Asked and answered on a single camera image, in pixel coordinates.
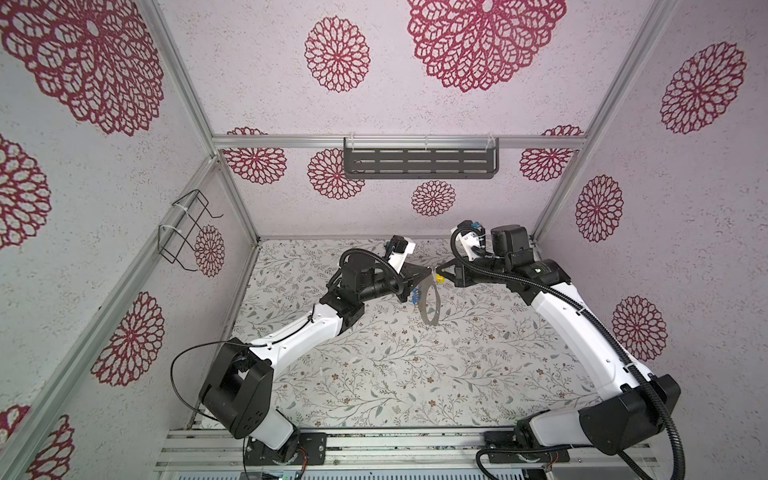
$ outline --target red flower pattern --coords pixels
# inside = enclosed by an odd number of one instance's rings
[[[612,177],[598,175],[584,185],[578,196],[578,231],[591,242],[605,240],[619,226],[623,206],[618,182]]]
[[[337,200],[354,197],[366,184],[365,180],[350,180],[344,175],[343,153],[338,148],[317,152],[306,174],[315,190]]]
[[[667,346],[667,323],[648,299],[629,296],[616,305],[614,335],[639,360],[652,360]]]
[[[0,446],[8,441],[28,411],[29,406],[14,405],[10,409],[0,412]]]
[[[34,237],[50,211],[51,191],[37,161],[0,135],[0,250]]]
[[[584,132],[573,125],[558,125],[544,132],[544,135],[581,135]],[[537,182],[560,177],[563,168],[574,151],[568,148],[527,148],[520,158],[523,176]]]
[[[159,116],[163,70],[130,0],[0,0],[0,30],[40,91],[79,121],[133,135]]]
[[[411,205],[425,217],[436,217],[447,212],[455,200],[456,192],[450,184],[430,180],[414,190]]]
[[[306,66],[331,91],[349,91],[366,77],[371,58],[366,38],[344,18],[325,17],[304,42]]]
[[[61,480],[69,472],[69,461],[74,453],[69,415],[62,415],[56,430],[48,435],[45,447],[35,456],[27,469],[27,480]]]
[[[139,380],[163,346],[165,319],[157,300],[139,293],[117,330],[91,367],[99,383],[127,386]]]
[[[700,130],[722,115],[744,82],[744,52],[725,41],[688,58],[661,99],[661,121],[674,133]]]
[[[216,276],[224,265],[224,239],[213,225],[206,225],[194,242],[194,259],[205,276]]]
[[[565,0],[408,0],[414,55],[444,87],[509,81],[552,38]]]
[[[228,135],[266,135],[256,128],[239,127]],[[255,184],[277,182],[286,172],[282,148],[230,148],[223,151],[232,171]]]

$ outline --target leaf pattern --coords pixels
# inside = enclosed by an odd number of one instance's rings
[[[383,240],[268,240],[233,335],[266,335],[308,311],[352,247]],[[409,261],[436,266],[447,240],[419,240]],[[299,427],[511,425],[544,409],[598,397],[557,332],[501,285],[438,284],[439,325],[388,296],[366,303],[355,326],[275,378],[272,404]],[[203,419],[203,428],[222,428]]]

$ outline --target floral tablecloth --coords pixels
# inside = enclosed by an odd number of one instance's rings
[[[344,250],[383,253],[383,244],[263,242],[233,335],[248,340],[279,329],[326,292]],[[408,261],[435,266],[450,256],[447,240],[418,240]],[[443,283],[438,290],[438,326],[394,296],[366,303],[351,330],[275,378],[273,405],[299,427],[472,426],[512,425],[532,412],[597,399],[573,353],[516,293],[502,285]],[[222,428],[208,419],[199,427]]]

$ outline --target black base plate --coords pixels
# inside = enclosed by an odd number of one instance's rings
[[[310,459],[307,465],[322,465],[326,461],[326,440],[328,435],[326,433],[300,433],[299,434],[299,446],[304,447],[307,453],[310,454]],[[262,442],[257,440],[249,440],[248,446],[250,451],[245,452],[245,465],[260,467],[260,466],[274,466],[276,463],[271,459],[268,452],[272,452]],[[296,457],[288,462],[288,465],[302,465],[304,463],[304,456],[301,452]]]
[[[485,439],[485,445],[494,449],[521,449],[523,448],[515,440],[515,433],[510,430],[509,432],[485,432],[483,433]],[[535,453],[525,454],[525,459],[520,458],[517,453],[489,453],[488,460],[490,463],[537,463],[547,462],[551,463],[557,459],[557,463],[566,463],[571,460],[571,456],[568,454],[568,450],[559,450],[552,453]]]

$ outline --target wire rack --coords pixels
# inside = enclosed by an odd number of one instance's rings
[[[196,228],[198,231],[202,231],[203,227],[200,226],[199,221],[203,214],[208,214],[208,216],[211,218],[223,217],[223,214],[213,215],[210,210],[208,210],[209,203],[210,202],[208,199],[200,190],[192,190],[172,203],[171,206],[182,209],[184,211],[184,215],[176,222],[175,225],[162,224],[157,226],[157,252],[162,255],[165,260],[168,260],[171,264],[178,263],[181,265],[181,268],[185,269],[186,271],[197,272],[197,268],[185,267],[179,259],[179,255],[181,254],[181,251],[184,249],[185,245],[188,246],[194,253],[195,249],[192,246],[192,243],[190,243],[189,237]],[[191,214],[190,210],[194,210],[198,204],[202,206],[200,212],[197,215]],[[187,233],[184,233],[179,228],[184,218],[189,218],[193,223]],[[165,237],[164,234],[168,230],[170,230],[170,235],[165,238],[165,241],[163,241],[163,237]],[[172,251],[172,248],[171,250],[168,249],[168,245],[175,237],[181,238],[181,244],[174,252]]]

